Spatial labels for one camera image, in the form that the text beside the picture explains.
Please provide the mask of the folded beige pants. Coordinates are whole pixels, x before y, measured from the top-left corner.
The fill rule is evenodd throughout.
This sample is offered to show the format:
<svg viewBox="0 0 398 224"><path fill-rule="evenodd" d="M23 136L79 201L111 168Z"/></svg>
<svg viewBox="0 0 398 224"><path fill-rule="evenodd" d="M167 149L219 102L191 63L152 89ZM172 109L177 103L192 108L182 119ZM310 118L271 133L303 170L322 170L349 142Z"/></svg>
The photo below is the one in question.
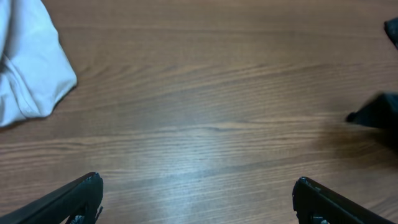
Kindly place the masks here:
<svg viewBox="0 0 398 224"><path fill-rule="evenodd" d="M1 126L49 116L77 84L39 0L1 0Z"/></svg>

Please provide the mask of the black printed cycling jersey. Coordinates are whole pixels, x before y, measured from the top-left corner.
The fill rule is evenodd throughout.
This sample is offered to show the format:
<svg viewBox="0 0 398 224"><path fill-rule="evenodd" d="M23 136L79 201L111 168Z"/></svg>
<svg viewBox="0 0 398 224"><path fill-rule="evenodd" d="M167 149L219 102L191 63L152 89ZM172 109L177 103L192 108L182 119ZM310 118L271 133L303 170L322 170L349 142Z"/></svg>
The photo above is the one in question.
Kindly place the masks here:
<svg viewBox="0 0 398 224"><path fill-rule="evenodd" d="M397 92L376 95L358 111L350 113L346 122L397 131Z"/></svg>

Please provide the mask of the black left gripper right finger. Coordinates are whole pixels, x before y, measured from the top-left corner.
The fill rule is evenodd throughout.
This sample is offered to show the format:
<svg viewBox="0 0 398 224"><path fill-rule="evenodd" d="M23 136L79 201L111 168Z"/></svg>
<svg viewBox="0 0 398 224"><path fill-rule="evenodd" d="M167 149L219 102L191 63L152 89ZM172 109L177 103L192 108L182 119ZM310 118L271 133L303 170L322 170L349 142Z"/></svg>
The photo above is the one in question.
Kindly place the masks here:
<svg viewBox="0 0 398 224"><path fill-rule="evenodd" d="M296 181L292 199L300 224L394 224L308 177Z"/></svg>

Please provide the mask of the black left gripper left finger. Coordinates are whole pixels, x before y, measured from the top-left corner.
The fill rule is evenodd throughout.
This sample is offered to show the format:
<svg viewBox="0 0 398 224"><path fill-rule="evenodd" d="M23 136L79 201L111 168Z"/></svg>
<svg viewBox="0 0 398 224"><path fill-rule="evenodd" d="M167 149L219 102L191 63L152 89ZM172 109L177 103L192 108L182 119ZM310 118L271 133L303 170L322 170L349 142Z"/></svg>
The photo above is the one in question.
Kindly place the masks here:
<svg viewBox="0 0 398 224"><path fill-rule="evenodd" d="M102 212L103 179L89 172L1 217L1 223L96 223Z"/></svg>

